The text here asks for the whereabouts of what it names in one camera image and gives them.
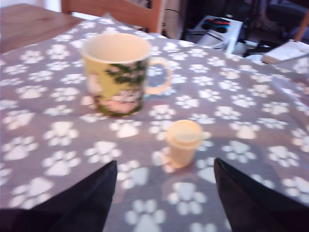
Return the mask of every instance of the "chair back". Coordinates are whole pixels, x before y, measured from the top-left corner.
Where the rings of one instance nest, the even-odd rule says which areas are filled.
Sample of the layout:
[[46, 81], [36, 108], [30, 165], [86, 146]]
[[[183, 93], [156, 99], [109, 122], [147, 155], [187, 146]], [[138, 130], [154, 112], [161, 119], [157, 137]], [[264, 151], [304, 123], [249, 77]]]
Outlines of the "chair back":
[[144, 8], [127, 0], [61, 0], [62, 12], [79, 12], [103, 16], [110, 13], [116, 20], [148, 28], [161, 33], [165, 0], [152, 0], [151, 8]]

